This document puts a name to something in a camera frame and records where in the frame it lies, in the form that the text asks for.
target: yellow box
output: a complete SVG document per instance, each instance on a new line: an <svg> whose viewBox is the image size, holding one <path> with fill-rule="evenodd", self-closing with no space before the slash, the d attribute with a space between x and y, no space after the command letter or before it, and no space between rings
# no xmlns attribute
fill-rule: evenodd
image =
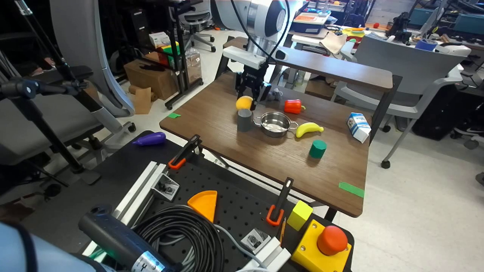
<svg viewBox="0 0 484 272"><path fill-rule="evenodd" d="M342 272L348 261L351 245L346 250L333 256L326 256L318 249L318 236L324 226L316 220L311 220L298 247L291 256L291 260L299 263L310 272Z"/></svg>
<svg viewBox="0 0 484 272"><path fill-rule="evenodd" d="M287 219L287 223L289 226L299 231L312 213L313 208L299 200L296 206L292 209L292 212Z"/></svg>

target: green tape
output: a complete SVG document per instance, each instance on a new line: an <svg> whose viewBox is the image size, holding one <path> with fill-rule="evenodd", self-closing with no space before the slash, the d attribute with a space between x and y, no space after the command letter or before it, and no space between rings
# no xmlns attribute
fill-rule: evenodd
<svg viewBox="0 0 484 272"><path fill-rule="evenodd" d="M180 116L181 116L180 114L176 114L176 113L174 113L174 112L172 112L172 113L168 114L168 117L173 118L173 119L175 119L175 118L177 118L177 117L180 117Z"/></svg>
<svg viewBox="0 0 484 272"><path fill-rule="evenodd" d="M360 189L360 188L358 188L358 187L356 187L354 185L351 185L349 183L340 182L339 183L339 188L340 189L343 189L343 190L345 190L347 192L350 192L350 193L352 193L354 195L357 195L357 196L359 196L361 198L364 197L364 190L363 189Z"/></svg>

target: blue tape roll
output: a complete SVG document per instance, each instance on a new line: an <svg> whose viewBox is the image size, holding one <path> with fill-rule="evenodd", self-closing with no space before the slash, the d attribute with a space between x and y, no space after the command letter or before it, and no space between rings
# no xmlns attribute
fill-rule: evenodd
<svg viewBox="0 0 484 272"><path fill-rule="evenodd" d="M416 44L415 48L416 49L427 50L427 51L433 51L436 46L437 46L437 42L436 41L427 40L427 39L421 39Z"/></svg>

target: toy banana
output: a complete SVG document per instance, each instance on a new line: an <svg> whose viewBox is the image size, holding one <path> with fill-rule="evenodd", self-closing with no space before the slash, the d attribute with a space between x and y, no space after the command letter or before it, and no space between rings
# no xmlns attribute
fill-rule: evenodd
<svg viewBox="0 0 484 272"><path fill-rule="evenodd" d="M304 123L298 126L298 128L296 129L296 137L301 138L306 132L315 132L315 131L323 132L324 128L322 126L319 126L316 123L312 123L312 122Z"/></svg>

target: wall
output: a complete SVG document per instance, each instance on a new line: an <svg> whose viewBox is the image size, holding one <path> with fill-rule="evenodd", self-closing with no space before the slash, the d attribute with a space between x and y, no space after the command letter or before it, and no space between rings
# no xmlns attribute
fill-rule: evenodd
<svg viewBox="0 0 484 272"><path fill-rule="evenodd" d="M393 18L399 16L402 12L409 12L414 0L374 0L375 5L368 17L367 23L380 23L386 25Z"/></svg>

